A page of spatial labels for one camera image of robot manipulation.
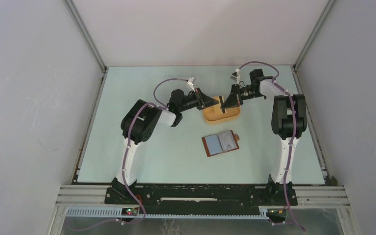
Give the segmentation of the brown leather card holder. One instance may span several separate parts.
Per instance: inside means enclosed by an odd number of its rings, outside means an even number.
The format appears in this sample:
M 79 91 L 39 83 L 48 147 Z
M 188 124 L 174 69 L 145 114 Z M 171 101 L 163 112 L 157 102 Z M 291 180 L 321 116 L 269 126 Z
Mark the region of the brown leather card holder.
M 232 130 L 202 137 L 202 143 L 207 157 L 240 149 L 239 136 Z

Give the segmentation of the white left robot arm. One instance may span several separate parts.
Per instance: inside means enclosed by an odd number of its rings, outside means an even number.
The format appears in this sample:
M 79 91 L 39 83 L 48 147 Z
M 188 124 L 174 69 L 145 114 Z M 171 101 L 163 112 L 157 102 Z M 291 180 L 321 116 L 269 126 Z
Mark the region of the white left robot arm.
M 183 118 L 182 112 L 196 108 L 203 110 L 219 104 L 217 99 L 207 96 L 199 88 L 188 94 L 176 89 L 171 92 L 167 107 L 161 108 L 153 103 L 139 99 L 121 122 L 124 137 L 124 155 L 111 187 L 116 197 L 124 204 L 133 202 L 135 190 L 131 188 L 137 181 L 137 148 L 149 140 L 157 124 L 177 126 Z

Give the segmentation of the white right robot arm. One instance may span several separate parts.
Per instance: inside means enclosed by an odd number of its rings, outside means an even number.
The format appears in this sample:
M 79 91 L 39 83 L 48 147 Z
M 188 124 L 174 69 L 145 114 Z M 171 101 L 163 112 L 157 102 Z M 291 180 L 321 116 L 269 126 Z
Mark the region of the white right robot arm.
M 273 102 L 271 129 L 277 136 L 279 150 L 269 176 L 272 183 L 286 186 L 292 182 L 291 169 L 296 145 L 307 128 L 306 98 L 303 94 L 291 94 L 274 77 L 264 76 L 262 69 L 250 72 L 251 84 L 242 87 L 239 72 L 240 68 L 231 75 L 236 83 L 221 103 L 221 109 L 240 107 L 245 100 L 258 97 Z

